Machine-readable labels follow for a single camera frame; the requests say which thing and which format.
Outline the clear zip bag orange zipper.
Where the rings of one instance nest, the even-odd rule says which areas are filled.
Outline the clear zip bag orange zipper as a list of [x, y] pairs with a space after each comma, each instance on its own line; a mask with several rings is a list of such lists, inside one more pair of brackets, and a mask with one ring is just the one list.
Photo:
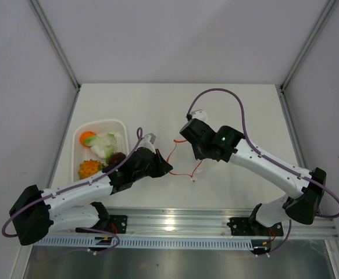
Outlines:
[[172, 165], [171, 176], [190, 183], [199, 183], [209, 175], [215, 166], [210, 159], [196, 159], [191, 144], [184, 138], [173, 140], [173, 149], [166, 157], [166, 162]]

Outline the small orange pineapple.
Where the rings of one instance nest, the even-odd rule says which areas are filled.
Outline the small orange pineapple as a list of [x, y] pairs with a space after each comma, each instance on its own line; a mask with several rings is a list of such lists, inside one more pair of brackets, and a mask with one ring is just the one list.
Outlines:
[[105, 165], [97, 160], [85, 160], [80, 164], [78, 170], [79, 179], [85, 179], [101, 171]]

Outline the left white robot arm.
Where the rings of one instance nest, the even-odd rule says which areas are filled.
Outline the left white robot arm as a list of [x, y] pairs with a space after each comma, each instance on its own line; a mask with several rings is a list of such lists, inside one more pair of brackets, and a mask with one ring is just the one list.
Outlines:
[[28, 186], [9, 211], [15, 237], [26, 246], [52, 231], [104, 232], [110, 216], [98, 198], [129, 189], [145, 177], [163, 177], [172, 169], [158, 149], [140, 147], [128, 156], [113, 154], [105, 168], [68, 187], [40, 190]]

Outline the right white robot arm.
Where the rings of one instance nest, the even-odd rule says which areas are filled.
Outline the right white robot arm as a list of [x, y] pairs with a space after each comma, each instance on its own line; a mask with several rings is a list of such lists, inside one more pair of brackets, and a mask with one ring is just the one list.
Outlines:
[[254, 151], [243, 133], [229, 126], [213, 131], [204, 121], [191, 119], [180, 130], [180, 135], [191, 144], [197, 160], [222, 160], [244, 167], [284, 191], [281, 198], [255, 206], [248, 220], [249, 229], [254, 234], [263, 234], [285, 220], [304, 225], [313, 223], [323, 190], [306, 181], [305, 177], [317, 180], [325, 176], [323, 171], [302, 168], [293, 170], [282, 160], [273, 163], [267, 159], [266, 154]]

